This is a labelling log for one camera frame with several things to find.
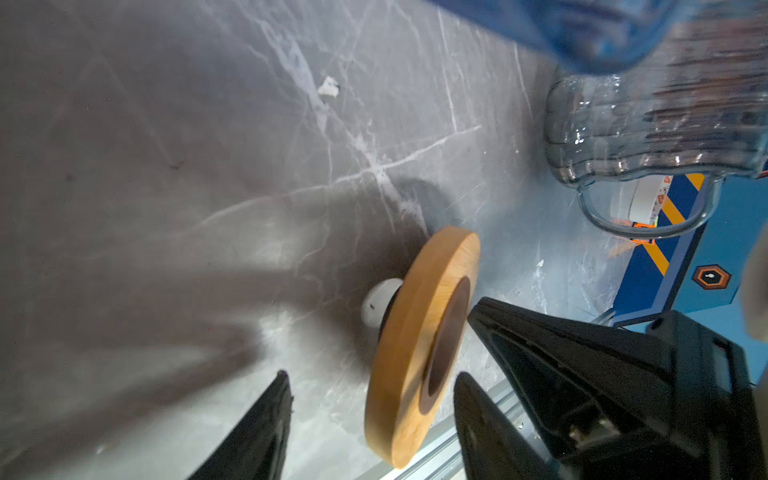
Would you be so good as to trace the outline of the blue ribbed dripper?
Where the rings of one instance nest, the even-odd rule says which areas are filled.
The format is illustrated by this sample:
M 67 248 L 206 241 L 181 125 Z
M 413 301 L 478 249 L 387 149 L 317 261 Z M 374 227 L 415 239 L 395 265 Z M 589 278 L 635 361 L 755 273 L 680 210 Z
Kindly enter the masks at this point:
M 434 4 L 589 75 L 634 67 L 699 6 L 697 1 L 678 0 L 436 0 Z

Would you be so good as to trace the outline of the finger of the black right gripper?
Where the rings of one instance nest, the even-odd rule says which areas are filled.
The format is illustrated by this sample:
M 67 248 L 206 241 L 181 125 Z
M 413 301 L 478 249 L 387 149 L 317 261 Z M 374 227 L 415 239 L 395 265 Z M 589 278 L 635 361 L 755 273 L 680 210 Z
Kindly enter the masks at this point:
M 668 440 L 673 359 L 664 341 L 488 297 L 468 321 L 554 455 L 612 456 Z

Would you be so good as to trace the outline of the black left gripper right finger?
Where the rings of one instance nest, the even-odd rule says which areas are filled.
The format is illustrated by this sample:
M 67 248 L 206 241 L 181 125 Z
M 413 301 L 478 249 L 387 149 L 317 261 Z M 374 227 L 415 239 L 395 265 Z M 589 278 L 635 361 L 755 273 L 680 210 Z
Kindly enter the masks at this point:
M 557 477 L 469 373 L 457 376 L 453 400 L 468 479 Z

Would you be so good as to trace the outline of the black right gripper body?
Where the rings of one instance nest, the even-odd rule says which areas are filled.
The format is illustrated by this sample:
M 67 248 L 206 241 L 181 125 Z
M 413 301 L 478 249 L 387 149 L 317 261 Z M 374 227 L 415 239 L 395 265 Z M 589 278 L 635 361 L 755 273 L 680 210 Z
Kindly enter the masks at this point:
M 587 418 L 567 424 L 564 463 L 580 479 L 764 478 L 743 349 L 676 311 L 647 323 L 580 339 L 593 357 L 573 371 L 595 385 Z

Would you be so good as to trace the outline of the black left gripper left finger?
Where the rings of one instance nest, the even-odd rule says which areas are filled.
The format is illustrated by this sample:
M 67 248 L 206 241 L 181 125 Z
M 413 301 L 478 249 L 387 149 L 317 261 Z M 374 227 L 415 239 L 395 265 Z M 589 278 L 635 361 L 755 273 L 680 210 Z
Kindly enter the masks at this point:
M 193 479 L 279 479 L 290 432 L 293 396 L 281 370 Z

